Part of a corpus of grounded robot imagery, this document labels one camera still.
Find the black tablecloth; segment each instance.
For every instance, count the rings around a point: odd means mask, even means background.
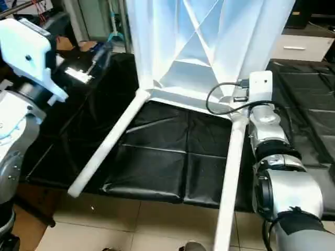
[[[334,220],[334,67],[271,62],[268,68],[274,73],[273,99],[289,109],[295,146],[321,186],[324,218]],[[55,105],[26,154],[23,182],[68,188],[133,99],[136,79],[133,56],[119,54],[84,98],[70,94],[65,104]],[[287,128],[284,119],[282,124]],[[86,191],[217,208],[230,130],[228,120],[150,101]],[[252,211],[253,163],[246,137],[236,210]]]

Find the black cable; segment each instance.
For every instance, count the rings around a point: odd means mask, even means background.
[[[270,237],[267,233],[266,225],[267,225],[267,221],[264,220],[263,224],[262,224],[262,238],[263,238],[263,242],[264,242],[264,245],[266,247],[266,250],[267,251],[272,251],[272,248],[271,248],[271,245],[270,245]]]
[[[214,86],[210,92],[208,93],[207,95],[207,98],[206,98],[206,108],[207,110],[214,114],[214,115],[227,115],[227,114],[230,114],[232,112],[236,112],[238,110],[241,110],[245,107],[249,107],[249,111],[255,107],[255,106],[261,106],[261,105],[268,105],[268,104],[273,104],[275,107],[279,108],[283,113],[284,113],[284,116],[286,117],[287,121],[288,121],[288,130],[289,130],[289,141],[290,141],[290,144],[291,146],[294,146],[294,136],[293,136],[293,126],[292,126],[292,119],[290,117],[290,115],[288,114],[286,108],[281,105],[280,103],[276,102],[276,101],[272,101],[272,100],[260,100],[260,101],[254,101],[254,102],[250,102],[250,103],[247,103],[247,104],[244,104],[240,107],[237,107],[237,108],[234,108],[234,109],[230,109],[228,111],[223,111],[223,112],[217,112],[217,111],[213,111],[210,109],[209,107],[209,98],[210,96],[212,95],[212,93],[220,86],[223,86],[223,85],[235,85],[235,86],[240,86],[239,84],[237,83],[231,83],[231,82],[226,82],[226,83],[221,83],[221,84],[218,84],[216,86]]]
[[[14,8],[16,5],[17,5],[17,0],[14,0],[14,1],[12,2],[12,8]]]

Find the white tube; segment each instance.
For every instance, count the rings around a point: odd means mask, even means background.
[[[248,124],[248,119],[240,114],[233,115],[232,121],[233,124],[229,141],[226,171],[222,187],[213,251],[229,250],[244,134],[245,128]]]
[[[87,162],[84,169],[80,172],[78,177],[68,189],[69,195],[75,198],[80,195],[84,187],[87,185],[89,180],[99,168],[102,161],[106,158],[110,150],[119,140],[123,132],[126,130],[127,126],[130,124],[132,119],[135,117],[137,112],[141,109],[141,107],[148,100],[149,97],[149,92],[141,89],[137,90],[135,98],[132,100],[128,108],[116,122],[107,137],[105,137],[104,141],[95,151],[91,159]]]

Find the drawer handle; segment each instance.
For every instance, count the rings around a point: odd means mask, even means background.
[[[284,46],[284,49],[286,49],[286,50],[298,50],[298,51],[306,50],[306,48],[304,48],[304,47],[296,47],[296,46]]]

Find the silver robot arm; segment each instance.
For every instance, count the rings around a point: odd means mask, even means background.
[[[272,105],[251,109],[249,136],[256,158],[253,207],[264,218],[267,250],[272,250],[272,228],[278,251],[334,250],[335,235],[321,222],[320,187],[290,145]]]

